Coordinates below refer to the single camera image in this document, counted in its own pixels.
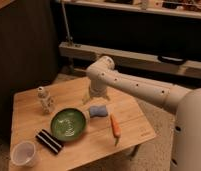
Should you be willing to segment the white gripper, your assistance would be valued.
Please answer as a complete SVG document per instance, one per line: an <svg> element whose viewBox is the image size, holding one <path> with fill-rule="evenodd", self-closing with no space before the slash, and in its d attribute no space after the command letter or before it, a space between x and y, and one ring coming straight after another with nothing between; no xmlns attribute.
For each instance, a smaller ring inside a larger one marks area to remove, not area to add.
<svg viewBox="0 0 201 171"><path fill-rule="evenodd" d="M89 93L85 93L82 102L83 104L86 104L90 101L90 95L92 97L104 97L108 101L110 101L110 97L107 95L107 86L97 80L91 80L89 85Z"/></svg>

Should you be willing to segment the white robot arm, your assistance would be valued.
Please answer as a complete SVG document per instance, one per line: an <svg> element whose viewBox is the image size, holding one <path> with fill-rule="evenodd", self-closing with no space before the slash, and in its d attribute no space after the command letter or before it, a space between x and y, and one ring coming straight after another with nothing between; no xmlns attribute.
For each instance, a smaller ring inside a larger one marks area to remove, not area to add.
<svg viewBox="0 0 201 171"><path fill-rule="evenodd" d="M88 97L101 97L111 86L175 115L170 171L201 171L201 88L119 73L109 56L86 69Z"/></svg>

